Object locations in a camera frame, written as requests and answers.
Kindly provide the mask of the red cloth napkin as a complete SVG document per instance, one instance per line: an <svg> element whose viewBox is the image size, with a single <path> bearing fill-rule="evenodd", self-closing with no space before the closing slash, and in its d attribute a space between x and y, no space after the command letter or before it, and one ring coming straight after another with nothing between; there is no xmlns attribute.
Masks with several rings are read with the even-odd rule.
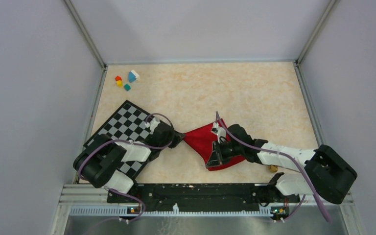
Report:
<svg viewBox="0 0 376 235"><path fill-rule="evenodd" d="M217 141L217 135L212 133L213 123L209 123L197 129L191 130L185 133L183 138L196 153L200 155L204 163L207 164L212 155L212 143ZM228 163L218 166L206 166L208 171L218 171L229 168L240 162L245 161L245 158L241 155L232 157Z"/></svg>

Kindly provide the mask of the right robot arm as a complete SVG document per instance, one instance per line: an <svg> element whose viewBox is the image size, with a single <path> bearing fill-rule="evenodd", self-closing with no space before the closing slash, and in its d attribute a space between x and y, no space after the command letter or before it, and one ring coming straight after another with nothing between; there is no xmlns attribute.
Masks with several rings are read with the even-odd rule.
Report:
<svg viewBox="0 0 376 235"><path fill-rule="evenodd" d="M270 181L268 197L274 202L293 194L318 196L333 204L341 204L357 179L357 172L330 146L299 149L253 139L238 124L225 127L214 122L207 168L227 165L234 157L260 165L273 165L293 170L293 174L277 173Z"/></svg>

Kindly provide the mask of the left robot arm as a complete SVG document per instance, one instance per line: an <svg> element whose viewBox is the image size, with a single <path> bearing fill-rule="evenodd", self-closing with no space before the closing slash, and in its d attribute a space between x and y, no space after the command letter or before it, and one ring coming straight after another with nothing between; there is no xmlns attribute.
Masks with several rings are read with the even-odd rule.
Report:
<svg viewBox="0 0 376 235"><path fill-rule="evenodd" d="M163 149L176 147L184 136L164 123L144 129L135 138L98 134L76 157L73 168L95 188L118 191L121 199L132 202L138 194L134 184L141 170Z"/></svg>

